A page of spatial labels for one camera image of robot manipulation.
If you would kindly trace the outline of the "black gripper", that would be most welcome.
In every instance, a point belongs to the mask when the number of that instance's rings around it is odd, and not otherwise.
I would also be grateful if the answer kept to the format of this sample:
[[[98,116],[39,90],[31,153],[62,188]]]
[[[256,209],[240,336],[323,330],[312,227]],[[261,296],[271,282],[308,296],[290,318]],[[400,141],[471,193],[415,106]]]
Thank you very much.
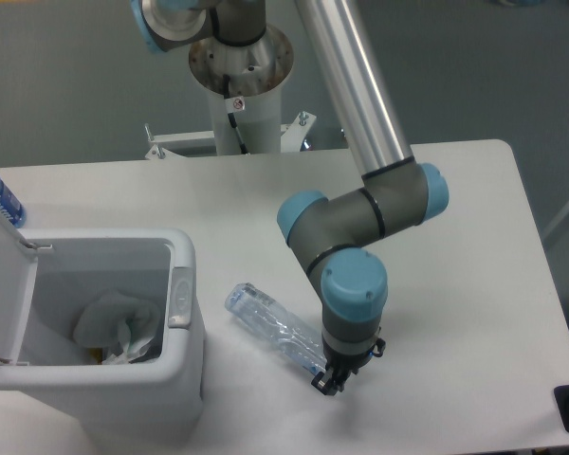
[[[369,349],[361,354],[347,355],[336,351],[327,342],[323,349],[326,357],[326,370],[318,372],[311,381],[311,385],[326,396],[335,396],[344,390],[347,376],[357,374],[374,357],[382,357],[386,348],[386,341],[378,337]]]

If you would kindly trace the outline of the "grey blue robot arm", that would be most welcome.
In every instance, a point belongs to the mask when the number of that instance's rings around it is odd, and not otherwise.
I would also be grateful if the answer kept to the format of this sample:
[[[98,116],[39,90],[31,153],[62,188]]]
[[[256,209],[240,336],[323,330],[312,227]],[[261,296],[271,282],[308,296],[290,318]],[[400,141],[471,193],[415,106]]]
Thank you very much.
[[[217,153],[281,151],[280,91],[294,58],[286,36],[267,22],[264,2],[135,1],[131,9],[152,51],[189,48],[190,69],[209,96]],[[449,189],[435,166],[413,156],[357,3],[300,1],[297,10],[363,181],[335,199],[299,192],[277,214],[321,300],[326,364],[313,385],[333,395],[385,348],[387,273],[367,246],[442,213]]]

